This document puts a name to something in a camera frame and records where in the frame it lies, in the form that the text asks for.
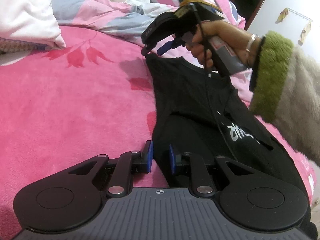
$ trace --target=green fuzzy cuff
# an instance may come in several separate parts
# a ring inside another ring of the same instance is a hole
[[[250,111],[266,122],[275,119],[294,44],[276,32],[268,32],[261,48],[256,87]]]

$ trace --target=gray grip plate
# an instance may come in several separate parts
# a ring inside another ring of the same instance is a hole
[[[67,233],[42,235],[23,230],[15,240],[309,240],[293,228],[263,234],[227,220],[212,200],[196,198],[187,188],[133,188],[107,201],[91,222]]]

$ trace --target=human hand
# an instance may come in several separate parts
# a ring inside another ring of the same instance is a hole
[[[222,20],[204,22],[202,23],[202,29],[204,34],[208,37],[218,35],[234,50],[234,52],[243,64],[248,63],[249,67],[253,66],[253,63],[257,55],[257,50],[261,42],[261,39],[259,37],[257,37],[254,40],[250,48],[250,53],[248,55],[246,48],[252,36],[252,34],[250,34],[249,32]],[[187,50],[191,51],[191,54],[198,59],[198,62],[201,65],[204,65],[204,46],[199,44],[202,41],[202,39],[203,38],[200,28],[199,26],[197,26],[196,34],[193,36],[192,39],[192,43],[196,43],[196,45],[190,46],[186,44],[186,48]],[[213,67],[213,61],[211,57],[211,51],[208,49],[206,51],[206,67],[209,69]]]

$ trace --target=silver bracelet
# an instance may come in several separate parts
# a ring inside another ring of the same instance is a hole
[[[259,37],[259,36],[256,35],[256,34],[252,34],[252,36],[251,36],[251,38],[250,38],[250,40],[249,40],[249,42],[248,42],[247,48],[245,49],[248,53],[250,52],[251,46],[252,46],[254,40],[255,40],[257,37]]]

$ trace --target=sleeve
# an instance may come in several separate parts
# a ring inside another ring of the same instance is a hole
[[[320,65],[289,39],[269,32],[255,82],[250,111],[320,165]]]

